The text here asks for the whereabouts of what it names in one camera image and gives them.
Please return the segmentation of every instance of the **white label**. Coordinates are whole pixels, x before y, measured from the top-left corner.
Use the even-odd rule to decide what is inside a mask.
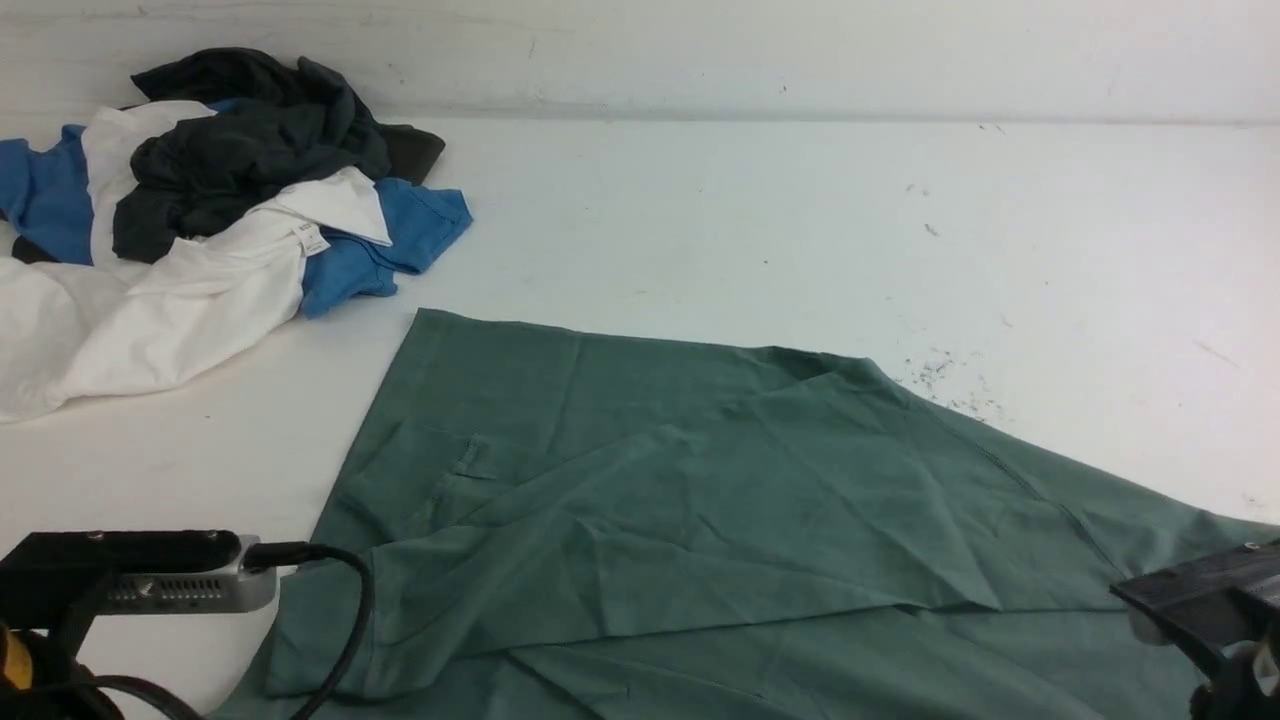
[[[307,258],[329,250],[329,242],[320,237],[320,228],[315,223],[294,229],[293,234],[302,243],[302,255]]]

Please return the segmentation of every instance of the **fabric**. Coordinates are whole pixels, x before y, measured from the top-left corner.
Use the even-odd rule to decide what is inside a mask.
[[[41,249],[38,245],[36,245],[35,242],[31,242],[29,240],[27,240],[26,237],[22,237],[22,236],[18,236],[18,237],[14,238],[14,241],[13,241],[13,250],[12,250],[10,255],[13,255],[14,260],[20,260],[20,261],[23,261],[23,263],[26,263],[28,265],[32,264],[32,263],[58,263],[59,261],[58,258],[54,258],[49,252],[45,252],[45,250]]]
[[[282,106],[339,104],[343,111],[349,106],[353,123],[374,126],[387,143],[390,176],[413,184],[422,184],[444,150],[444,141],[429,132],[376,124],[340,74],[306,58],[300,58],[298,69],[291,70],[259,50],[215,47],[136,74],[133,85],[151,100],[216,102],[247,97]]]
[[[90,231],[90,256],[93,266],[125,282],[136,281],[147,268],[115,255],[115,211],[122,199],[138,186],[129,159],[146,140],[175,128],[179,122],[207,118],[214,110],[187,100],[148,102],[114,110],[102,108],[90,120],[82,136],[88,196],[93,206]]]
[[[63,258],[72,258],[68,261],[93,264],[93,252],[90,250],[92,245],[97,252],[99,266],[110,269],[125,282],[133,281],[146,272],[146,265],[122,260],[111,250],[115,205],[136,187],[133,173],[128,167],[129,156],[145,140],[173,129],[183,119],[209,117],[211,111],[225,111],[234,105],[234,101],[223,101],[206,108],[196,102],[169,101],[128,110],[102,109],[90,123],[90,161],[84,160],[84,149],[81,146],[79,133],[76,133],[67,147],[68,154],[78,154],[79,161],[64,164],[74,170],[74,177],[61,177],[56,183],[35,186],[26,202],[33,208],[65,208],[77,201],[76,195],[81,195],[83,202],[90,205],[84,211],[90,219],[90,228],[87,231],[81,228],[74,233],[78,234],[76,240],[72,238],[72,233],[59,236],[60,240],[54,246],[63,251]],[[88,177],[88,165],[93,168],[92,182]],[[87,192],[90,187],[93,191],[92,199]],[[385,234],[394,240],[396,247],[388,250],[381,241],[325,227],[324,237],[332,247],[307,258],[307,270],[302,281],[303,315],[308,318],[324,315],[357,293],[394,295],[397,291],[394,272],[422,273],[471,223],[471,214],[457,191],[426,190],[396,178],[379,181],[375,191],[379,195],[378,206],[381,208],[383,215],[390,219],[393,227],[388,229],[385,227],[388,220],[378,217],[366,218],[362,227],[367,229],[369,237]],[[289,197],[288,193],[276,196],[284,205],[296,202]],[[372,206],[369,200],[361,199],[358,208]],[[324,219],[329,209],[320,204],[294,208],[294,211],[326,224]],[[351,208],[339,209],[339,213],[349,211]],[[337,222],[349,227],[352,220],[344,217]],[[14,258],[28,264],[59,260],[26,238],[19,238],[14,243]]]
[[[1164,719],[1111,583],[1276,528],[925,402],[868,360],[419,311],[314,539],[378,606],[317,719]],[[358,580],[284,580],[212,716],[287,717]]]
[[[394,273],[421,274],[471,225],[462,193],[428,190],[398,178],[375,184],[390,247],[324,229],[330,247],[307,259],[301,313],[319,318],[356,295],[396,295]]]
[[[300,208],[389,241],[372,182],[355,169],[285,190],[223,233],[177,240],[141,274],[0,258],[0,423],[72,397],[178,387],[257,343],[302,300],[320,218]]]
[[[220,233],[280,188],[342,168],[385,177],[387,145],[353,113],[349,101],[280,108],[242,100],[143,141],[129,163],[138,186],[115,208],[115,254],[155,263],[174,237]]]
[[[26,140],[0,141],[0,211],[50,256],[87,265],[93,208],[84,186],[83,131],[63,126],[61,140],[44,152]]]

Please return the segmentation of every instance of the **black cord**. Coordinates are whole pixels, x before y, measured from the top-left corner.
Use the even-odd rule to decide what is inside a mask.
[[[311,693],[311,697],[307,698],[302,707],[289,716],[289,720],[306,720],[311,717],[324,701],[329,700],[329,696],[333,694],[343,675],[347,674],[352,661],[356,660],[356,653],[360,651],[360,642],[364,639],[369,619],[374,614],[374,574],[356,553],[328,544],[305,542],[264,543],[251,547],[244,553],[244,565],[250,569],[301,565],[315,560],[337,560],[360,573],[360,605],[356,606],[356,621],[351,626],[351,634],[347,635],[347,644],[343,646],[342,653],[338,655],[333,669],[329,670],[329,675]]]
[[[374,574],[356,553],[326,544],[315,544],[308,542],[260,543],[250,547],[244,553],[244,568],[250,570],[279,568],[283,565],[302,565],[303,562],[312,562],[316,560],[337,560],[349,565],[360,573],[360,605],[356,607],[356,620],[351,626],[351,634],[347,637],[347,644],[343,646],[337,662],[334,662],[333,669],[329,670],[329,675],[326,675],[324,682],[320,683],[320,687],[311,693],[311,697],[307,698],[302,707],[289,716],[289,720],[306,720],[311,717],[311,715],[315,714],[315,711],[324,705],[326,700],[329,700],[329,696],[333,694],[333,691],[338,687],[338,683],[342,680],[343,675],[347,674],[351,664],[356,660],[356,653],[360,651],[360,642],[364,639],[365,630],[369,628],[369,620],[374,614]],[[129,675],[99,675],[96,678],[86,678],[83,680],[74,680],[70,683],[40,685],[19,691],[15,694],[61,693],[84,688],[104,688],[131,694],[142,702],[146,702],[151,707],[155,707],[169,720],[202,720],[200,714],[178,698],[178,696],[150,680],[132,678]]]
[[[29,697],[37,694],[76,692],[87,688],[102,688],[133,696],[159,710],[169,720],[204,720],[198,712],[183,702],[178,696],[150,680],[132,678],[129,675],[99,675],[96,678],[84,678],[83,680],[73,680],[70,683],[37,685],[35,688],[19,691],[14,694],[17,697]]]

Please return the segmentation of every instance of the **green fabric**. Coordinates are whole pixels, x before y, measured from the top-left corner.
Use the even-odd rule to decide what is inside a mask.
[[[1176,717],[1108,584],[1275,536],[868,360],[424,310],[316,527],[378,583],[317,717]],[[215,716],[287,716],[357,594],[288,578]]]

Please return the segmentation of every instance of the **vent slot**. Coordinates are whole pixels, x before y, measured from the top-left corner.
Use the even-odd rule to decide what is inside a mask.
[[[108,602],[178,602],[223,600],[221,580],[210,578],[120,578],[106,593]]]

